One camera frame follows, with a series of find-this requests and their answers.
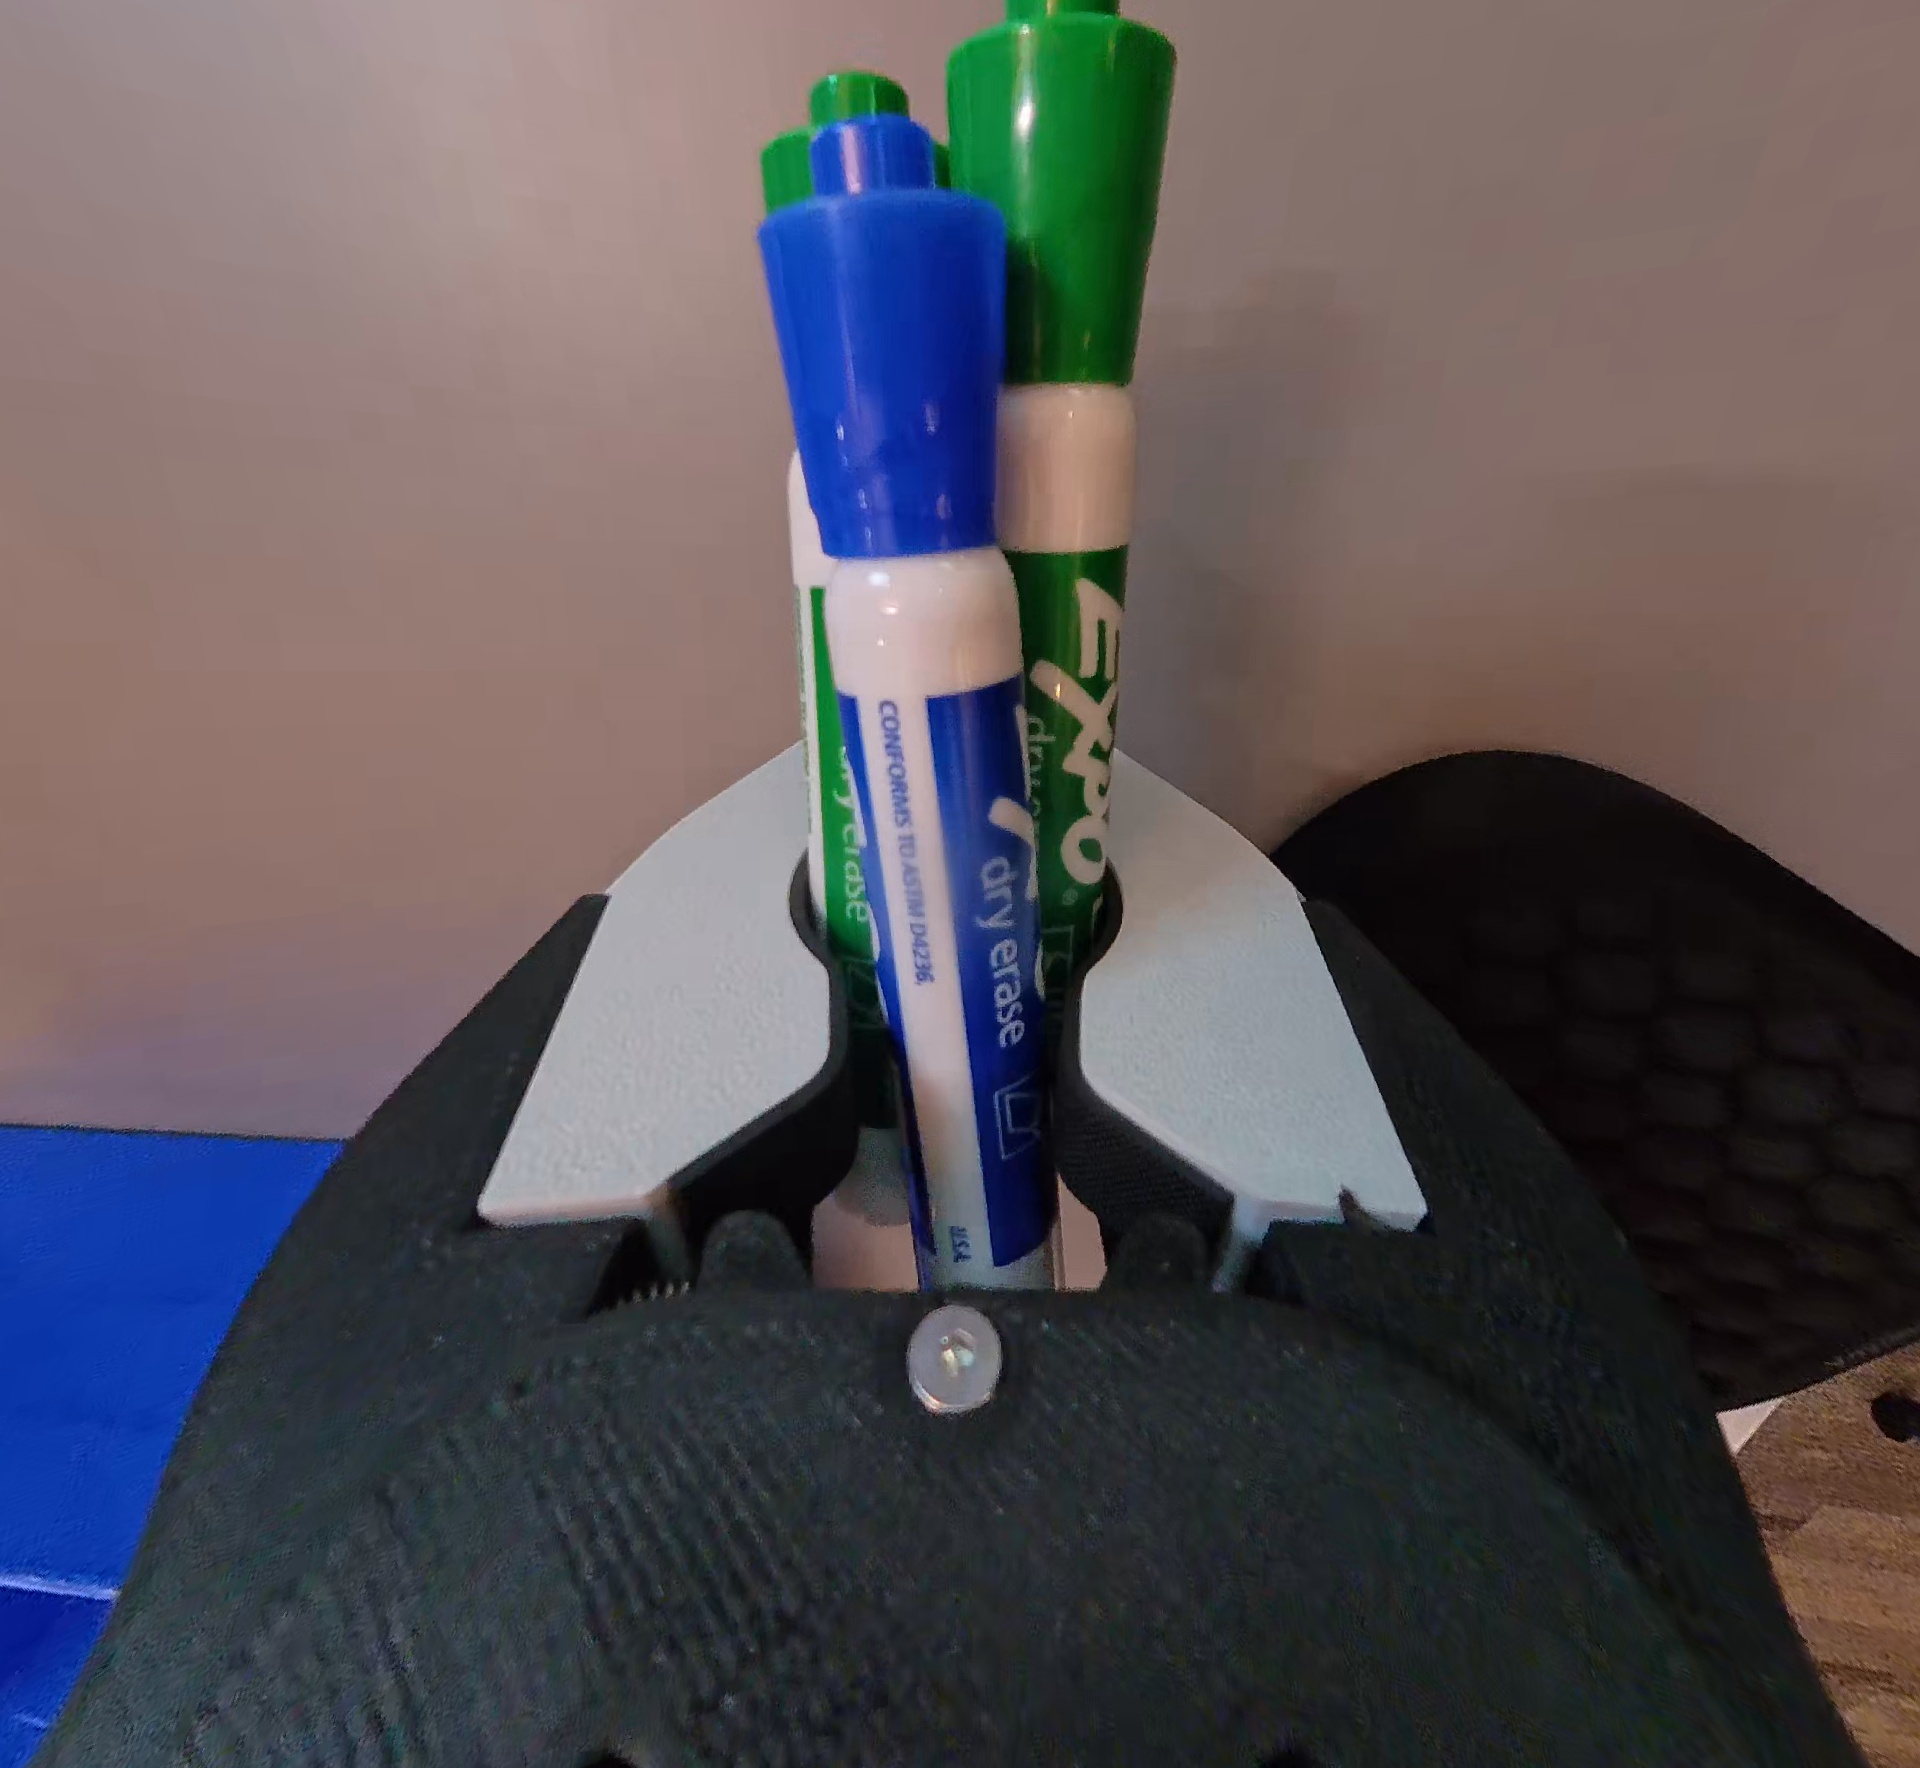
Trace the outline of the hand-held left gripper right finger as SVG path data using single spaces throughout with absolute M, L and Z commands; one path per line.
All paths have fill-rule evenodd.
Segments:
M 1428 1200 L 1306 901 L 1210 809 L 1116 761 L 1102 949 L 1070 1000 L 1059 1161 L 1121 1234 L 1278 1222 L 1416 1230 Z

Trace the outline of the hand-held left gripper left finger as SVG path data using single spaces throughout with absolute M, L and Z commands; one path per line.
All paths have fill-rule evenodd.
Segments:
M 781 753 L 626 868 L 508 1129 L 478 1215 L 640 1220 L 668 1252 L 754 1210 L 813 1249 L 856 1149 L 847 1021 L 805 925 L 806 775 Z

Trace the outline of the green dry-erase marker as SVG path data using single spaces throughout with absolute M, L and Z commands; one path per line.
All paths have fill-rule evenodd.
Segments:
M 1121 0 L 1005 0 L 1003 19 L 948 60 L 953 180 L 1007 229 L 996 538 L 1020 608 L 1051 1041 L 1105 897 L 1137 500 L 1131 382 L 1176 54 Z
M 817 80 L 809 90 L 805 123 L 782 129 L 760 153 L 765 212 L 771 216 L 814 194 L 811 141 L 820 128 L 867 114 L 908 114 L 908 108 L 907 88 L 890 74 L 840 68 Z M 809 901 L 829 942 L 837 986 L 847 998 L 847 1072 L 858 1129 L 851 1171 L 833 1201 L 864 1226 L 900 1227 L 908 1220 L 908 1190 L 899 1071 L 875 982 L 856 785 L 831 672 L 826 587 L 833 559 L 809 496 L 799 445 L 789 461 L 786 502 L 809 778 Z

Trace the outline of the blue plastic bin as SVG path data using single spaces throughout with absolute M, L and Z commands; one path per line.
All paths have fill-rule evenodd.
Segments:
M 3 1762 L 53 1727 L 180 1425 L 337 1140 L 3 1129 Z

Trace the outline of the blue dry-erase marker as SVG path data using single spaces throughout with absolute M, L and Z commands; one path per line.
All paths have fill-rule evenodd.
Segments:
M 874 111 L 758 245 L 829 584 L 864 897 L 927 1290 L 1055 1285 L 1018 588 L 996 538 L 1007 240 Z

